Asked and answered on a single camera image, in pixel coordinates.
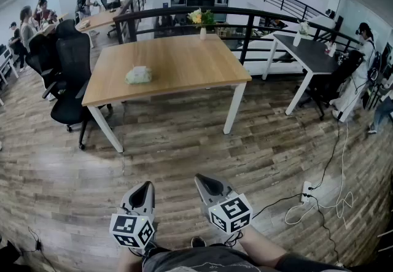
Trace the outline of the wooden table white legs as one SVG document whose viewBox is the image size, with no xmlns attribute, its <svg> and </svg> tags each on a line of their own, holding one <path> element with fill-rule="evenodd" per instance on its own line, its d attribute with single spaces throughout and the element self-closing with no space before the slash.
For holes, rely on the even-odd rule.
<svg viewBox="0 0 393 272">
<path fill-rule="evenodd" d="M 81 21 L 78 24 L 76 24 L 76 30 L 78 30 L 81 33 L 87 34 L 90 41 L 90 48 L 92 49 L 94 45 L 89 32 L 93 29 L 102 26 L 114 24 L 114 17 L 116 17 L 120 12 L 121 12 L 121 8 L 118 8 L 113 11 L 105 10 L 98 14 L 85 17 L 81 19 Z"/>
<path fill-rule="evenodd" d="M 152 81 L 127 84 L 135 66 L 152 70 Z M 246 84 L 251 76 L 216 34 L 164 37 L 102 49 L 82 101 L 118 153 L 123 146 L 99 106 L 157 95 L 235 86 L 223 132 L 231 132 Z"/>
</svg>

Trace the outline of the person's right forearm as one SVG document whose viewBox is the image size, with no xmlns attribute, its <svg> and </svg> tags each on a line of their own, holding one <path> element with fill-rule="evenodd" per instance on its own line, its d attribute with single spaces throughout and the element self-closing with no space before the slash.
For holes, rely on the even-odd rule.
<svg viewBox="0 0 393 272">
<path fill-rule="evenodd" d="M 242 248 L 258 266 L 275 268 L 287 254 L 285 249 L 270 241 L 251 225 L 242 229 L 241 233 L 239 242 Z"/>
</svg>

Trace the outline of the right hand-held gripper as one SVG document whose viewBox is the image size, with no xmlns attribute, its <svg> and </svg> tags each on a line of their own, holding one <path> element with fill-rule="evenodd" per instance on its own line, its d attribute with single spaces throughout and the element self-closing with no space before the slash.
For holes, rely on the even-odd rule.
<svg viewBox="0 0 393 272">
<path fill-rule="evenodd" d="M 198 173 L 195 184 L 209 223 L 224 233 L 235 233 L 250 224 L 253 213 L 250 203 L 224 178 Z"/>
</svg>

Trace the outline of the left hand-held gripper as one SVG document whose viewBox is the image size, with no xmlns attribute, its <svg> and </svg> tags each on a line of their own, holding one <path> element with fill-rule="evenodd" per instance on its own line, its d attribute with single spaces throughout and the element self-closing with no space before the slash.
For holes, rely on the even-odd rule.
<svg viewBox="0 0 393 272">
<path fill-rule="evenodd" d="M 124 194 L 117 213 L 112 214 L 109 233 L 120 246 L 145 249 L 156 232 L 154 210 L 153 183 L 145 181 L 134 186 Z"/>
</svg>

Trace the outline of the white desk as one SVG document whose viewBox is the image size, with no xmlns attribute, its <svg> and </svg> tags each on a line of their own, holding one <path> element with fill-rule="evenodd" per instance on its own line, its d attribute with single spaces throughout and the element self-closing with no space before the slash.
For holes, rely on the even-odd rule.
<svg viewBox="0 0 393 272">
<path fill-rule="evenodd" d="M 4 44 L 0 44 L 0 78 L 5 86 L 8 85 L 8 81 L 6 80 L 6 72 L 8 70 L 11 70 L 17 79 L 19 78 L 10 48 Z"/>
</svg>

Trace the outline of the person's dark printed shirt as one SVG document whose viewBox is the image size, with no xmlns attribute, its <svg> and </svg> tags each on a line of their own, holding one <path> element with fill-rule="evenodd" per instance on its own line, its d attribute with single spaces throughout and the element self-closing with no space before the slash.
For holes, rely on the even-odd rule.
<svg viewBox="0 0 393 272">
<path fill-rule="evenodd" d="M 224 246 L 159 252 L 145 259 L 142 272 L 350 272 L 288 253 L 273 267 L 255 263 L 248 255 Z"/>
</svg>

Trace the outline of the yellow flower bouquet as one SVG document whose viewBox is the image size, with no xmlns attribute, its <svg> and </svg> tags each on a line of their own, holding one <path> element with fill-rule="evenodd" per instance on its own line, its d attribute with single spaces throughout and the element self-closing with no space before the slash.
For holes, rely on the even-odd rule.
<svg viewBox="0 0 393 272">
<path fill-rule="evenodd" d="M 187 14 L 187 18 L 200 28 L 206 28 L 215 23 L 214 14 L 211 10 L 202 11 L 201 9 L 197 9 Z"/>
</svg>

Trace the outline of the white power strip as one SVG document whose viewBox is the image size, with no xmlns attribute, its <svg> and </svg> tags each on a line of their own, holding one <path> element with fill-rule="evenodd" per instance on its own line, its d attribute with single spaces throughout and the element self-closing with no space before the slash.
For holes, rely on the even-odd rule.
<svg viewBox="0 0 393 272">
<path fill-rule="evenodd" d="M 300 196 L 300 201 L 302 203 L 308 203 L 309 202 L 309 198 L 310 198 L 310 194 L 311 194 L 311 182 L 309 181 L 304 181 L 303 183 L 303 188 L 302 188 L 302 194 Z"/>
</svg>

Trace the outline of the black bag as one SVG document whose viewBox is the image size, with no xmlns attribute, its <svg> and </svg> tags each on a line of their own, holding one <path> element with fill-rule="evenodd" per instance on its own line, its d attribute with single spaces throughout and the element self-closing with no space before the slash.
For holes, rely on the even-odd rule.
<svg viewBox="0 0 393 272">
<path fill-rule="evenodd" d="M 0 249 L 0 272 L 21 272 L 15 261 L 20 257 L 15 246 L 8 241 L 7 245 Z"/>
</svg>

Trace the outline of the black metal railing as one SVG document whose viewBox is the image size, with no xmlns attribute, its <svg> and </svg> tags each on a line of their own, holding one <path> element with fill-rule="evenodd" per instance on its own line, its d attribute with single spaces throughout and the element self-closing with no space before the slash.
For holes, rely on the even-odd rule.
<svg viewBox="0 0 393 272">
<path fill-rule="evenodd" d="M 305 21 L 297 17 L 273 12 L 224 6 L 177 6 L 146 10 L 144 8 L 145 3 L 146 0 L 128 0 L 121 12 L 114 17 L 119 44 L 136 42 L 138 35 L 148 33 L 158 33 L 160 36 L 166 37 L 169 31 L 175 32 L 179 29 L 183 35 L 190 34 L 192 28 L 200 29 L 200 27 L 194 25 L 187 18 L 187 14 L 197 9 L 201 9 L 202 11 L 211 10 L 214 14 L 215 23 L 206 27 L 207 31 L 218 31 L 220 33 L 222 29 L 228 28 L 240 30 L 240 32 L 235 32 L 231 36 L 220 34 L 219 37 L 223 41 L 236 41 L 238 46 L 230 50 L 240 54 L 239 61 L 242 64 L 250 61 L 266 61 L 262 57 L 247 57 L 249 52 L 269 51 L 265 48 L 252 48 L 250 46 L 252 41 L 273 42 L 272 38 L 263 38 L 263 36 L 273 32 L 282 31 L 291 36 L 297 33 L 296 31 L 278 28 L 278 25 L 274 23 L 276 20 L 285 25 L 289 23 L 298 24 L 298 21 Z M 334 41 L 339 45 L 338 49 L 341 52 L 354 49 L 355 45 L 359 43 L 353 37 L 340 32 L 343 22 L 342 18 L 334 23 L 333 28 L 319 23 L 313 23 L 309 20 L 306 21 L 309 22 L 311 30 L 307 36 L 309 39 L 323 44 Z"/>
</svg>

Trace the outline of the person's left forearm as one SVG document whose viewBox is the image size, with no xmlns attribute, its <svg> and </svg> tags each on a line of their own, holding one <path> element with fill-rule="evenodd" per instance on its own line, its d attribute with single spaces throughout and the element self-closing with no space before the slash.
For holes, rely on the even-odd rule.
<svg viewBox="0 0 393 272">
<path fill-rule="evenodd" d="M 142 257 L 127 247 L 121 248 L 116 272 L 142 272 Z"/>
</svg>

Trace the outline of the pale green tissue pack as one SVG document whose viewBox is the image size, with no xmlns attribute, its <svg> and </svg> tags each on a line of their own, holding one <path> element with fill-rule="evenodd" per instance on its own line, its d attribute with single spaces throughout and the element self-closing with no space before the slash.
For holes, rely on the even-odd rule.
<svg viewBox="0 0 393 272">
<path fill-rule="evenodd" d="M 125 76 L 127 84 L 143 84 L 152 81 L 152 70 L 147 66 L 135 66 Z"/>
</svg>

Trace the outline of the black table white legs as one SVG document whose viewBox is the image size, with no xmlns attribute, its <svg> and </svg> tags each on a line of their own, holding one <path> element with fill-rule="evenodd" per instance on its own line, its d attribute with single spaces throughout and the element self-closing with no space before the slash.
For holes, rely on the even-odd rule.
<svg viewBox="0 0 393 272">
<path fill-rule="evenodd" d="M 303 38 L 297 46 L 294 46 L 293 40 L 294 37 L 291 36 L 276 33 L 273 34 L 273 45 L 270 50 L 270 57 L 262 74 L 262 79 L 265 80 L 269 73 L 278 45 L 281 45 L 289 54 L 292 55 L 293 58 L 295 58 L 295 61 L 300 63 L 301 66 L 306 69 L 306 76 L 286 109 L 286 115 L 290 115 L 292 113 L 313 76 L 331 74 L 338 68 L 337 61 L 333 57 L 324 53 L 326 48 L 325 44 Z"/>
</svg>

